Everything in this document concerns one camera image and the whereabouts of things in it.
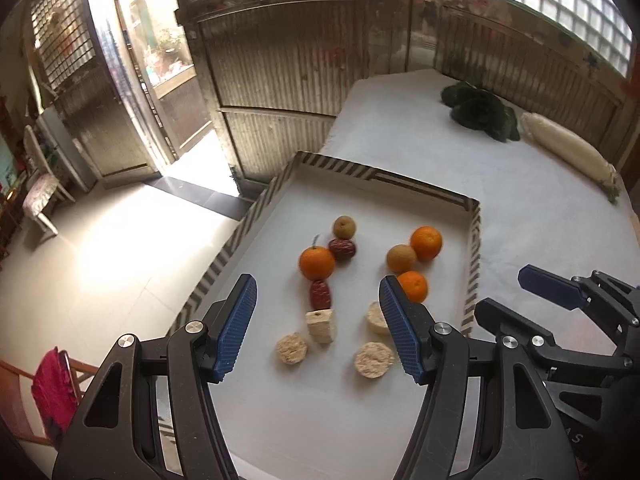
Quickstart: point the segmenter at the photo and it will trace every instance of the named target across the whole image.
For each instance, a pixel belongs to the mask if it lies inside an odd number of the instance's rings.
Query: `tofu piece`
[[[389,327],[386,325],[385,316],[377,301],[369,305],[367,310],[367,326],[373,333],[380,335],[389,335]]]
[[[311,337],[323,344],[331,343],[335,338],[334,311],[330,308],[306,313],[306,327]]]
[[[302,361],[306,357],[307,348],[306,341],[298,332],[286,335],[276,343],[278,357],[286,365]]]
[[[389,370],[394,360],[394,353],[385,344],[365,343],[356,352],[353,364],[361,376],[377,379]]]

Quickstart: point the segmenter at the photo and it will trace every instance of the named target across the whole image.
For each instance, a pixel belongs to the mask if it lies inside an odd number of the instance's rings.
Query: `round rice cake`
[[[306,341],[296,332],[284,336],[276,343],[276,352],[280,360],[286,365],[294,365],[306,357]]]
[[[382,377],[394,362],[394,353],[383,343],[365,343],[356,352],[354,364],[367,379]]]
[[[369,305],[367,310],[367,326],[369,330],[380,335],[389,335],[389,327],[386,325],[384,314],[377,301]]]

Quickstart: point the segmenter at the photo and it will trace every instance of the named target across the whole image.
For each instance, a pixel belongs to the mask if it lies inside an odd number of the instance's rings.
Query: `white chair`
[[[43,231],[49,229],[54,235],[57,235],[58,230],[51,220],[44,215],[42,210],[54,194],[61,199],[66,197],[71,200],[71,202],[75,202],[76,199],[60,184],[58,178],[53,174],[53,171],[51,171],[49,163],[40,149],[38,139],[36,139],[36,135],[30,126],[25,126],[24,128],[23,142],[24,151],[33,162],[36,172],[40,176],[27,193],[27,197],[22,204],[22,209],[24,210],[24,214],[36,221]]]

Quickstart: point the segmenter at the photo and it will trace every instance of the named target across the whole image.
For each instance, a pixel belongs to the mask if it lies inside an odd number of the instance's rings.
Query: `orange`
[[[442,235],[435,227],[428,225],[418,227],[411,235],[409,245],[414,248],[421,262],[430,262],[440,253]]]
[[[302,251],[300,259],[298,260],[298,267],[302,275],[314,282],[315,280],[326,280],[335,268],[335,259],[331,254],[331,251],[327,248],[316,246],[316,239],[314,238],[314,244]]]
[[[410,301],[422,303],[429,293],[429,282],[416,270],[408,270],[398,276],[398,283]]]

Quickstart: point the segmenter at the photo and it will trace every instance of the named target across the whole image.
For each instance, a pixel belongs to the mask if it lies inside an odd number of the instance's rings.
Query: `refrigerator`
[[[84,192],[89,192],[98,179],[95,173],[80,151],[76,148],[74,140],[62,123],[57,110],[53,105],[46,108],[36,120],[47,144],[53,148],[66,167],[71,178]]]

